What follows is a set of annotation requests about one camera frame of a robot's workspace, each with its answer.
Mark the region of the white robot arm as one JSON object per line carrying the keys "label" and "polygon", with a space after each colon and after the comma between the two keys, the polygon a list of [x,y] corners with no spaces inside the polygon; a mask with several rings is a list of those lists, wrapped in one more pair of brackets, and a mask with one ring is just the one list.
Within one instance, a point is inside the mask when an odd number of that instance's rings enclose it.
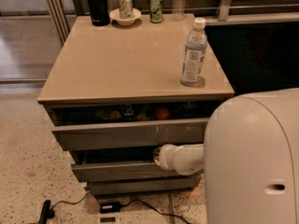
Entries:
{"label": "white robot arm", "polygon": [[158,166],[204,171],[207,224],[299,224],[299,89],[248,93],[221,104],[202,144],[166,144]]}

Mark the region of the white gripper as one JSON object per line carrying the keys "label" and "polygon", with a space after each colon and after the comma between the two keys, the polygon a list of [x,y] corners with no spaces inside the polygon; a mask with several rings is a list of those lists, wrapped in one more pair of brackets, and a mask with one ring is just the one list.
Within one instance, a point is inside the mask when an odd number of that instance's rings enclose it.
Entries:
{"label": "white gripper", "polygon": [[156,165],[161,166],[166,171],[179,171],[178,152],[181,147],[166,144],[156,147],[152,151],[152,158]]}

